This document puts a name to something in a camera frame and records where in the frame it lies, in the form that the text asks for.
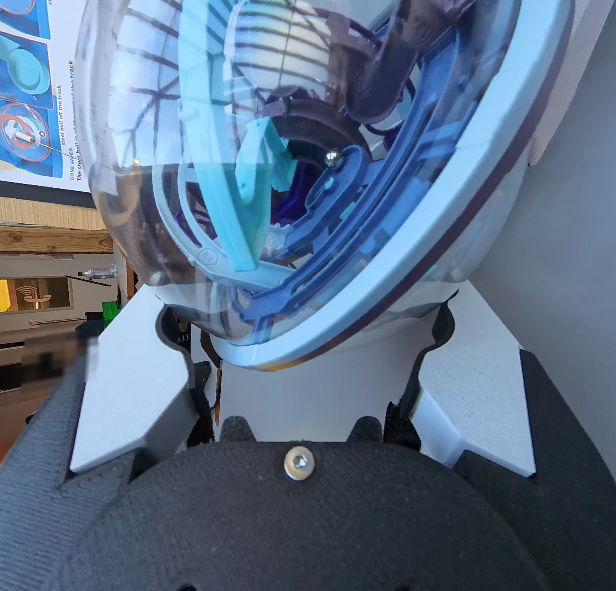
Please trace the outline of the transparent maze ball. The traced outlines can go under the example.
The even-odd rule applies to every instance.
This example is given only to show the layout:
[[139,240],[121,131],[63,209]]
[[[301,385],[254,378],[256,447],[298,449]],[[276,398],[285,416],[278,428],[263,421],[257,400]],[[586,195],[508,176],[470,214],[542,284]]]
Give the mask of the transparent maze ball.
[[508,219],[573,17],[574,0],[88,0],[74,104],[94,202],[231,364],[275,371],[422,318]]

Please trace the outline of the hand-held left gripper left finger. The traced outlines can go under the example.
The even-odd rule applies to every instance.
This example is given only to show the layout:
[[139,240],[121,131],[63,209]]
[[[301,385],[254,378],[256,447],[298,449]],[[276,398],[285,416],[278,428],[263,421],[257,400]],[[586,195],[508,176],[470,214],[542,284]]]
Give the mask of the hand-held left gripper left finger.
[[144,285],[89,347],[73,473],[139,449],[159,462],[187,441],[198,418],[189,394],[195,367],[163,334],[166,309]]

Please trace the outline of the wooden beam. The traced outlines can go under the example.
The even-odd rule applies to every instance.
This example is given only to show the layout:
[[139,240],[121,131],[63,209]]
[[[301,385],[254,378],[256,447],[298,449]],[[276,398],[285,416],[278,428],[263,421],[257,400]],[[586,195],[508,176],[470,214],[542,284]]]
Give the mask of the wooden beam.
[[113,241],[105,230],[1,225],[1,253],[110,255]]

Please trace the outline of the blue instruction poster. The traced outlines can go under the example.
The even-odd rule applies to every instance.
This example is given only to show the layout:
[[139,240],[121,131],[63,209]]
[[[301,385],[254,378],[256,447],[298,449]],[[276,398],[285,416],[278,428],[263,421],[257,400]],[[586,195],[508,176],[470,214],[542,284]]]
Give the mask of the blue instruction poster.
[[93,209],[74,131],[87,0],[1,0],[1,196]]

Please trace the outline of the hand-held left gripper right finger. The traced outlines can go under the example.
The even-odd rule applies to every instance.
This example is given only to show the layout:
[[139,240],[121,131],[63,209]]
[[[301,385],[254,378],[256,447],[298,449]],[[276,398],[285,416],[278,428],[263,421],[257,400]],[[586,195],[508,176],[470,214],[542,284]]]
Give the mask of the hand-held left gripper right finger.
[[432,337],[398,404],[388,406],[384,441],[449,468],[472,452],[534,475],[520,346],[470,282],[441,304]]

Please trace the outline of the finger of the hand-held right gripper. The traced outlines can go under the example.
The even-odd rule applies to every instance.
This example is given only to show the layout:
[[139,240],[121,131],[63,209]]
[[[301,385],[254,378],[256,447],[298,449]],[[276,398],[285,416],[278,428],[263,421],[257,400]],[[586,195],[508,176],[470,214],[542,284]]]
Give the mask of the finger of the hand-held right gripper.
[[607,0],[575,0],[572,32],[559,76],[535,131],[528,164],[538,163],[576,93],[607,20]]

